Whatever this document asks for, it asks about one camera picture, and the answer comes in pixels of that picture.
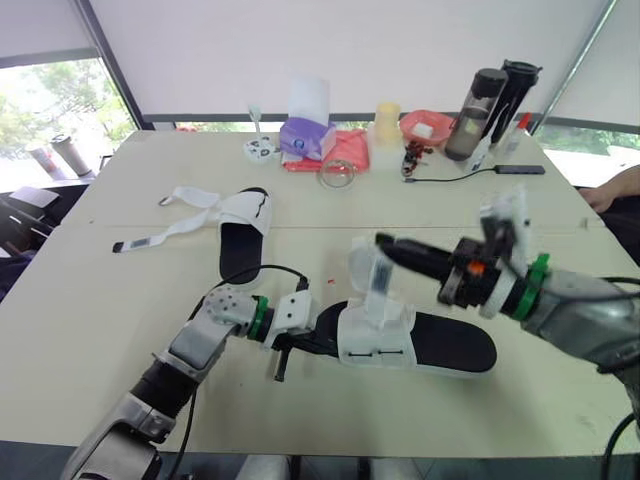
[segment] person's hand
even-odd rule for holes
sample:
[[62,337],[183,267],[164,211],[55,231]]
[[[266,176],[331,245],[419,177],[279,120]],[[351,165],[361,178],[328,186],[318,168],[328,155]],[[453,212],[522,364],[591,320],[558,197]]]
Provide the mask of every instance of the person's hand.
[[603,187],[581,188],[578,191],[597,213],[606,212],[616,198],[614,194]]

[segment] green ring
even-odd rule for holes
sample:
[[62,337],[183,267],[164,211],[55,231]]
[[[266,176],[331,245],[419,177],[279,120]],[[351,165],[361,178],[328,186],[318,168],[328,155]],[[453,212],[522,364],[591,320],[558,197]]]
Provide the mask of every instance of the green ring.
[[256,316],[253,319],[253,325],[251,325],[251,330],[249,330],[249,334],[247,338],[249,340],[255,340],[258,335],[258,331],[260,330],[260,325],[262,325],[262,320],[264,319],[264,314],[267,312],[267,307],[269,306],[269,299],[267,297],[258,297],[258,306],[256,307]]
[[540,287],[542,286],[544,277],[549,270],[549,257],[550,255],[548,253],[541,253],[538,255],[538,258],[536,258],[536,261],[531,265],[529,275],[527,276],[527,279],[529,280],[527,288],[524,291],[524,294],[522,294],[522,298],[520,299],[520,303],[518,303],[516,311],[511,315],[511,318],[514,320],[523,321],[531,311],[531,307],[533,307],[536,297],[540,292]]

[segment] black cable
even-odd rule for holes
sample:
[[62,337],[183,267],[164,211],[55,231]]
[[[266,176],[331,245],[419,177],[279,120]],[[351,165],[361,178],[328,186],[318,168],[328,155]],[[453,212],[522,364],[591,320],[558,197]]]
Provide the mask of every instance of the black cable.
[[254,265],[253,267],[245,268],[244,270],[234,273],[233,275],[230,275],[227,278],[223,278],[211,290],[209,290],[209,293],[211,293],[212,290],[218,287],[226,285],[227,283],[231,282],[232,280],[235,280],[238,277],[246,275],[247,273],[255,272],[256,270],[263,270],[263,269],[282,270],[283,272],[289,272],[293,275],[296,275],[300,279],[298,285],[306,284],[307,287],[309,286],[309,279],[306,277],[306,275],[303,275],[299,271],[294,270],[293,268],[285,267],[284,265],[267,263],[264,265]]
[[627,428],[631,422],[633,422],[633,413],[630,413],[626,417],[624,417],[618,426],[615,428],[611,436],[609,437],[609,441],[607,442],[607,448],[604,450],[604,454],[602,455],[602,463],[600,466],[600,480],[608,480],[609,479],[609,469],[611,464],[611,455],[613,453],[613,447],[616,446],[616,442],[625,428]]
[[189,406],[189,418],[187,420],[187,428],[184,429],[184,437],[182,437],[182,444],[180,445],[180,451],[178,452],[176,461],[173,462],[171,473],[169,473],[169,476],[167,477],[168,480],[173,480],[176,473],[178,473],[178,468],[180,467],[180,463],[182,462],[182,457],[184,457],[184,452],[187,449],[187,442],[189,441],[189,435],[191,434],[191,424],[193,423],[193,412],[196,409],[196,392],[197,391],[198,389],[196,388],[193,391],[193,395],[191,395],[191,406]]
[[458,180],[464,180],[465,178],[469,178],[472,177],[473,175],[477,174],[477,173],[482,173],[482,172],[495,172],[496,168],[481,168],[480,170],[476,170],[475,172],[471,172],[468,175],[464,175],[462,177],[456,177],[456,178],[413,178],[413,177],[408,177],[404,179],[404,183],[416,183],[416,182],[440,182],[440,183],[444,183],[444,182],[457,182]]
[[[507,267],[507,269],[513,275],[515,275],[515,277],[518,280],[525,282],[530,288],[534,288],[539,292],[543,292],[553,297],[556,297],[562,302],[600,303],[600,302],[612,302],[616,300],[628,300],[630,298],[640,298],[640,290],[638,290],[637,292],[618,293],[615,295],[589,295],[589,296],[572,296],[572,295],[565,295],[563,293],[554,292],[553,290],[542,288],[540,285],[537,285],[531,282],[528,278],[522,276],[513,266],[513,263],[511,263],[511,259],[507,258],[506,256],[501,257],[501,259],[502,259],[502,262]],[[611,283],[629,283],[632,285],[640,285],[640,279],[637,279],[637,278],[603,277],[602,279]]]

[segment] slipper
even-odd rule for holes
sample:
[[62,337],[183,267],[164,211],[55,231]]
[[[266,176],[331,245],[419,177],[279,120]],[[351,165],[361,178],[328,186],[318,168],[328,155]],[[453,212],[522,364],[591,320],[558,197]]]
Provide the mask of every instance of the slipper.
[[[171,235],[188,233],[207,223],[218,222],[220,240],[220,276],[228,278],[238,272],[264,263],[263,238],[271,225],[271,197],[262,188],[247,188],[220,201],[220,195],[194,187],[177,187],[158,204],[166,206],[175,200],[204,209],[199,214],[171,225],[164,232],[138,240],[116,242],[114,253],[158,246]],[[253,288],[261,271],[247,272],[229,283],[236,287]]]
[[372,243],[353,239],[351,283],[366,296],[332,308],[333,318],[325,319],[335,323],[340,362],[459,377],[491,370],[497,359],[491,337],[475,325],[416,312],[412,305],[389,298],[392,269],[393,263]]
[[329,355],[345,365],[417,369],[473,378],[489,372],[496,363],[493,340],[475,325],[416,312],[407,329],[396,324],[399,328],[393,332],[385,324],[380,331],[358,320],[363,318],[357,314],[359,308],[363,308],[359,301],[336,303],[316,321],[314,335],[335,348]]
[[[220,277],[228,278],[264,263],[263,239],[271,225],[271,197],[253,187],[222,202],[218,220],[220,238]],[[247,272],[229,284],[246,289],[260,281],[261,270]]]

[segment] person's arm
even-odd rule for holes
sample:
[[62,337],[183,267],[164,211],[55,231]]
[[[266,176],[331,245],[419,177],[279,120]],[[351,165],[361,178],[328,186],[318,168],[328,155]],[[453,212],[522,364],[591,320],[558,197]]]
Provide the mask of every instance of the person's arm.
[[596,212],[605,212],[616,198],[640,195],[640,165],[619,173],[598,188],[583,188],[580,194]]

